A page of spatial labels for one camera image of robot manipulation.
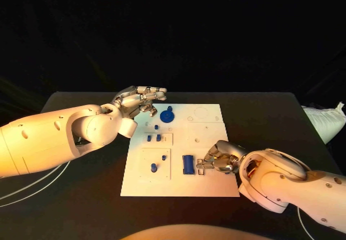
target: blue object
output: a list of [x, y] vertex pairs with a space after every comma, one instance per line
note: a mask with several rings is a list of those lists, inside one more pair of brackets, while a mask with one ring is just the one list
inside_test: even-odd
[[157, 165], [155, 163], [152, 163], [152, 172], [156, 173], [157, 172]]
[[183, 162], [183, 174], [194, 175], [195, 174], [195, 167], [194, 167], [194, 156], [192, 155], [183, 155], [182, 156], [182, 162]]
[[175, 120], [175, 113], [172, 112], [172, 106], [168, 107], [168, 110], [165, 110], [160, 113], [160, 120], [168, 124]]

